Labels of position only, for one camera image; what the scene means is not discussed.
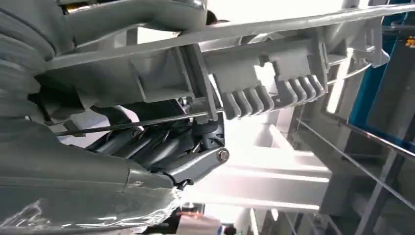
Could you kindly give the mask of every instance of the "screw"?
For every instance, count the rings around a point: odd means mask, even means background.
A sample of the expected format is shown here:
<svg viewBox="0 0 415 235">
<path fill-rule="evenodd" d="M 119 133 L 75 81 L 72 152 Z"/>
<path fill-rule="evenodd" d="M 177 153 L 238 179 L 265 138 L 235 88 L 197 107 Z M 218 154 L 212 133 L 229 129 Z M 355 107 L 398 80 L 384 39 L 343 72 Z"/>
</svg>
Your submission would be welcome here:
<svg viewBox="0 0 415 235">
<path fill-rule="evenodd" d="M 228 150 L 221 150 L 218 153 L 218 160 L 221 163 L 225 163 L 229 159 L 229 152 Z"/>
</svg>

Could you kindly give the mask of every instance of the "metal rod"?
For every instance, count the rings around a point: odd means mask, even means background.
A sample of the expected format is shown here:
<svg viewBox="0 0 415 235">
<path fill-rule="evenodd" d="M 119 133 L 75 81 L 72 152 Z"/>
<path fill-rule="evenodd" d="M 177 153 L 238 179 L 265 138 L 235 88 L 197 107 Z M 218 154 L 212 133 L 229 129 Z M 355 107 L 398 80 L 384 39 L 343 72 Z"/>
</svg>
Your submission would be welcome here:
<svg viewBox="0 0 415 235">
<path fill-rule="evenodd" d="M 369 139 L 373 139 L 375 141 L 378 141 L 381 145 L 401 153 L 404 157 L 408 157 L 411 160 L 415 160 L 415 154 L 413 152 L 411 152 L 407 149 L 404 149 L 404 148 L 402 148 L 402 147 L 400 147 L 400 146 L 398 146 L 394 143 L 391 143 L 387 140 L 384 140 L 384 139 L 380 138 L 379 136 L 374 135 L 374 134 L 372 134 L 368 131 L 360 129 L 359 127 L 356 127 L 356 126 L 351 125 L 349 123 L 344 123 L 344 121 L 341 121 L 341 120 L 339 122 L 341 124 L 345 125 L 346 127 L 352 129 L 353 131 L 357 132 L 358 134 L 366 136 Z"/>
<path fill-rule="evenodd" d="M 382 182 L 380 179 L 378 179 L 375 175 L 373 175 L 370 171 L 368 171 L 366 168 L 364 168 L 362 165 L 360 165 L 356 160 L 354 160 L 352 157 L 347 155 L 345 152 L 341 151 L 338 147 L 336 147 L 334 144 L 332 144 L 330 141 L 325 139 L 322 135 L 320 135 L 318 132 L 316 132 L 313 128 L 305 124 L 300 119 L 296 118 L 299 123 L 301 123 L 303 126 L 305 126 L 307 129 L 309 129 L 311 132 L 313 132 L 316 136 L 318 136 L 321 140 L 326 142 L 328 145 L 333 147 L 337 152 L 339 152 L 343 157 L 347 158 L 351 163 L 353 163 L 356 167 L 361 169 L 364 173 L 366 173 L 369 177 L 374 179 L 378 184 L 383 186 L 385 189 L 387 189 L 391 194 L 393 194 L 395 197 L 397 197 L 399 200 L 401 200 L 403 203 L 405 203 L 408 207 L 410 207 L 412 210 L 415 211 L 415 206 L 408 200 L 406 200 L 401 194 L 399 194 L 397 191 L 389 187 L 385 182 Z"/>
<path fill-rule="evenodd" d="M 367 65 L 365 65 L 363 68 L 361 68 L 361 69 L 358 69 L 358 70 L 356 70 L 356 71 L 353 71 L 353 72 L 351 72 L 351 73 L 348 73 L 346 76 L 344 76 L 344 77 L 342 77 L 342 78 L 340 78 L 340 79 L 335 79 L 335 80 L 332 80 L 332 81 L 328 81 L 327 82 L 327 85 L 333 85 L 333 84 L 335 84 L 336 82 L 338 82 L 339 80 L 346 80 L 346 79 L 348 79 L 348 78 L 350 78 L 350 77 L 353 77 L 354 75 L 356 75 L 356 74 L 358 74 L 358 73 L 361 73 L 361 72 L 363 72 L 363 71 L 365 71 L 365 70 L 367 70 L 369 67 L 371 66 L 371 64 L 367 64 Z"/>
<path fill-rule="evenodd" d="M 223 108 L 216 110 L 216 112 L 217 113 L 223 112 Z M 184 119 L 189 119 L 189 118 L 197 118 L 197 117 L 202 117 L 202 116 L 207 116 L 207 115 L 209 115 L 209 113 L 205 111 L 205 112 L 194 113 L 194 114 L 183 114 L 183 115 L 178 115 L 174 117 L 165 117 L 165 118 L 153 119 L 153 120 L 148 120 L 148 121 L 139 121 L 139 122 L 132 122 L 132 123 L 127 123 L 127 124 L 113 125 L 113 126 L 103 126 L 103 127 L 96 127 L 96 128 L 76 130 L 76 131 L 57 132 L 56 135 L 57 136 L 73 136 L 76 134 L 113 131 L 113 130 L 119 130 L 119 129 L 128 129 L 132 127 L 138 127 L 138 126 L 160 124 L 160 123 L 169 122 L 169 121 L 179 121 L 179 120 L 184 120 Z"/>
<path fill-rule="evenodd" d="M 379 179 L 392 185 L 401 171 L 404 160 L 405 159 L 396 152 L 390 151 Z M 376 184 L 354 235 L 370 234 L 373 231 L 388 196 L 389 192 L 380 184 Z"/>
<path fill-rule="evenodd" d="M 297 231 L 296 231 L 296 229 L 294 228 L 294 224 L 293 224 L 293 222 L 291 222 L 290 217 L 288 217 L 287 213 L 284 213 L 284 215 L 285 215 L 285 217 L 287 218 L 288 224 L 289 224 L 289 225 L 290 225 L 290 227 L 291 227 L 291 234 L 293 234 L 293 235 L 297 235 Z"/>
</svg>

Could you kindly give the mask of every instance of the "gray plastic part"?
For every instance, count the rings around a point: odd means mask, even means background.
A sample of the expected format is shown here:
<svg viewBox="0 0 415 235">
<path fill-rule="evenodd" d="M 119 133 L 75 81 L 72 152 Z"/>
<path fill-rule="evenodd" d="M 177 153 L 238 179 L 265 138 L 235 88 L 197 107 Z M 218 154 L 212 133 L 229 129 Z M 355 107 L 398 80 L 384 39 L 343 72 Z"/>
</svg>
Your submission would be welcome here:
<svg viewBox="0 0 415 235">
<path fill-rule="evenodd" d="M 203 106 L 208 111 L 211 120 L 217 120 L 216 105 L 213 98 L 213 88 L 208 77 L 208 70 L 198 44 L 182 47 L 184 63 L 196 98 L 203 99 Z"/>
<path fill-rule="evenodd" d="M 220 147 L 201 153 L 188 154 L 173 162 L 163 162 L 163 165 L 165 166 L 165 171 L 177 182 L 186 179 L 198 182 L 227 161 L 221 161 L 218 158 L 221 151 L 227 151 L 227 149 Z"/>
<path fill-rule="evenodd" d="M 178 206 L 168 177 L 64 145 L 46 126 L 25 119 L 38 109 L 27 96 L 39 91 L 33 76 L 49 59 L 45 45 L 55 52 L 71 48 L 61 41 L 68 28 L 56 18 L 62 12 L 55 1 L 1 1 L 0 12 L 15 24 L 0 22 L 0 234 L 80 234 L 161 223 Z M 31 41 L 14 29 L 38 35 Z M 107 216 L 115 219 L 102 219 Z"/>
<path fill-rule="evenodd" d="M 298 97 L 297 102 L 300 104 L 304 103 L 304 101 L 306 101 L 308 97 L 300 81 L 298 79 L 290 79 L 289 82 Z"/>
<path fill-rule="evenodd" d="M 76 88 L 81 101 L 99 107 L 194 97 L 177 47 L 50 70 L 38 80 L 65 93 Z"/>
<path fill-rule="evenodd" d="M 183 134 L 180 137 L 169 140 L 159 146 L 155 147 L 150 153 L 142 156 L 141 158 L 136 158 L 136 161 L 143 167 L 152 167 L 158 162 L 171 157 L 177 152 L 184 153 L 183 147 L 193 146 L 193 139 L 187 134 Z"/>
<path fill-rule="evenodd" d="M 139 133 L 139 130 L 134 128 L 126 130 L 125 132 L 118 134 L 116 138 L 113 138 L 112 140 L 109 140 L 108 142 L 103 144 L 96 150 L 96 152 L 113 155 L 120 148 L 122 148 L 129 141 L 131 141 L 137 135 L 137 133 Z"/>
<path fill-rule="evenodd" d="M 314 75 L 308 75 L 307 78 L 313 86 L 314 90 L 316 91 L 316 98 L 314 100 L 323 96 L 325 94 L 325 90 L 324 87 L 318 81 L 317 77 Z"/>
<path fill-rule="evenodd" d="M 134 26 L 167 31 L 200 29 L 206 22 L 206 3 L 205 0 L 114 1 L 79 10 L 65 16 L 65 20 L 74 40 L 81 45 Z"/>
<path fill-rule="evenodd" d="M 362 21 L 366 19 L 415 11 L 415 4 L 369 6 L 367 8 L 350 8 L 322 15 L 274 20 L 255 23 L 224 23 L 216 24 L 199 30 L 189 31 L 177 38 L 144 43 L 131 47 L 121 47 L 113 50 L 77 55 L 61 56 L 49 62 L 49 69 L 58 69 L 92 61 L 107 60 L 132 54 L 148 53 L 149 51 L 184 46 L 222 38 L 237 38 L 262 33 L 298 30 L 344 22 Z"/>
<path fill-rule="evenodd" d="M 366 21 L 356 38 L 350 43 L 354 49 L 354 57 L 364 58 L 374 68 L 389 62 L 389 55 L 382 49 L 382 18 Z"/>
<path fill-rule="evenodd" d="M 311 85 L 310 80 L 308 77 L 299 77 L 298 81 L 300 82 L 301 86 L 304 88 L 304 91 L 307 94 L 307 99 L 303 103 L 307 103 L 316 99 L 317 91 Z"/>
<path fill-rule="evenodd" d="M 37 41 L 39 36 L 42 37 L 43 42 L 40 43 L 48 42 L 55 51 L 54 55 L 74 49 L 72 34 L 64 20 L 62 9 L 55 0 L 1 1 L 1 11 L 23 24 L 21 26 L 17 24 L 16 27 L 25 29 L 28 26 L 34 29 L 38 37 L 34 37 L 33 40 Z M 46 47 L 40 47 L 38 50 L 44 54 L 45 49 Z M 45 55 L 45 59 L 51 59 L 50 55 Z"/>
<path fill-rule="evenodd" d="M 207 51 L 204 58 L 209 73 L 215 78 L 227 118 L 234 119 L 302 104 L 315 98 L 309 98 L 296 79 L 312 73 L 308 59 L 314 51 L 318 53 L 316 57 L 321 58 L 318 71 L 321 74 L 325 71 L 325 60 L 319 54 L 318 41 L 299 36 Z M 273 64 L 276 73 L 278 96 L 275 97 L 261 88 L 254 68 L 267 62 Z"/>
</svg>

